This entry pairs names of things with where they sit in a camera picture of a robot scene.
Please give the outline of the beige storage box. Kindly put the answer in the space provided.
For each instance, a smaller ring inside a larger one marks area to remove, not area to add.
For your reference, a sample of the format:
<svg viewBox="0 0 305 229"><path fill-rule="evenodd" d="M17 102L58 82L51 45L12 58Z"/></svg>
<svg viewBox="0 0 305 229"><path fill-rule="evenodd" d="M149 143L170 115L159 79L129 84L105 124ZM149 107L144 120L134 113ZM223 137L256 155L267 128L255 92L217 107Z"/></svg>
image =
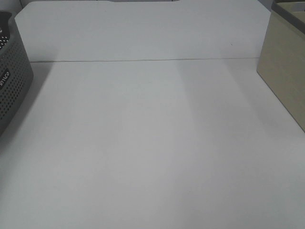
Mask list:
<svg viewBox="0 0 305 229"><path fill-rule="evenodd" d="M305 2L274 0L257 73L305 128Z"/></svg>

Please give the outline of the grey perforated plastic basket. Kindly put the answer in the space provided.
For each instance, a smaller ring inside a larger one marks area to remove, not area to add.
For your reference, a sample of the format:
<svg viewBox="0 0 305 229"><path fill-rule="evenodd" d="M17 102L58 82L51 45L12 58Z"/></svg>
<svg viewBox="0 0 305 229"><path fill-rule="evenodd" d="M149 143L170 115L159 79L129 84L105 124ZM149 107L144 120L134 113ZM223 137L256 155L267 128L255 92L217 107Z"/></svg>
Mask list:
<svg viewBox="0 0 305 229"><path fill-rule="evenodd" d="M6 130L21 106L33 80L15 13L0 12L0 133Z"/></svg>

